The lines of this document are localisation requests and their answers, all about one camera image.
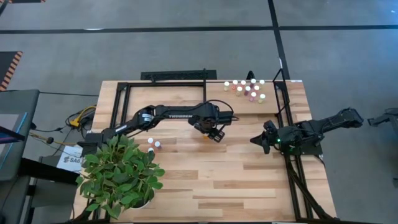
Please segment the butcher block tabletop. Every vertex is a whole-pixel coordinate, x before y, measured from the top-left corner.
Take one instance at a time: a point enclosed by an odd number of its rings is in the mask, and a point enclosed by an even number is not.
[[[109,127],[118,82],[144,81],[103,81],[92,126],[95,133]],[[159,179],[164,187],[155,191],[148,206],[126,210],[112,222],[295,221],[283,156],[275,149],[265,155],[262,147],[249,142],[262,133],[265,121],[271,119],[277,125],[273,84],[266,82],[262,86],[266,99],[259,104],[256,100],[250,102],[246,96],[236,96],[231,89],[224,91],[224,81],[207,82],[207,100],[227,101],[239,121],[224,128],[225,137],[220,143],[204,138],[185,119],[163,120],[154,129],[135,136],[142,151],[149,148],[148,138],[161,142],[162,149],[155,151],[154,162],[166,171]],[[303,83],[287,81],[287,88],[294,122],[311,119]],[[124,92],[116,122],[120,122],[123,99]],[[129,101],[127,120],[148,105],[201,103],[203,88],[133,87]],[[313,156],[302,156],[302,161],[309,191],[327,213],[335,216],[324,166]],[[298,197],[304,217],[299,190]],[[76,214],[83,211],[86,202],[77,190]]]

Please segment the concrete floor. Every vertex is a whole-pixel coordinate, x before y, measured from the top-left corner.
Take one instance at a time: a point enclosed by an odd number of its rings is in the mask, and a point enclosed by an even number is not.
[[[393,0],[276,0],[280,26],[398,24]],[[177,26],[270,26],[267,1],[47,0],[10,4],[0,29]],[[364,118],[397,107],[398,30],[282,31],[291,79],[304,81],[315,119],[352,106]],[[271,78],[279,68],[273,31],[2,35],[0,51],[21,50],[9,89],[98,94],[102,80],[137,80],[140,72],[217,69],[219,78],[248,70]],[[42,129],[95,103],[95,97],[41,95],[34,122]],[[53,136],[63,139],[66,133]],[[68,141],[80,136],[71,134]],[[389,124],[340,129],[322,142],[337,214],[343,220],[396,223],[397,136]],[[25,156],[53,149],[29,141]],[[62,222],[70,205],[46,207],[34,223]]]

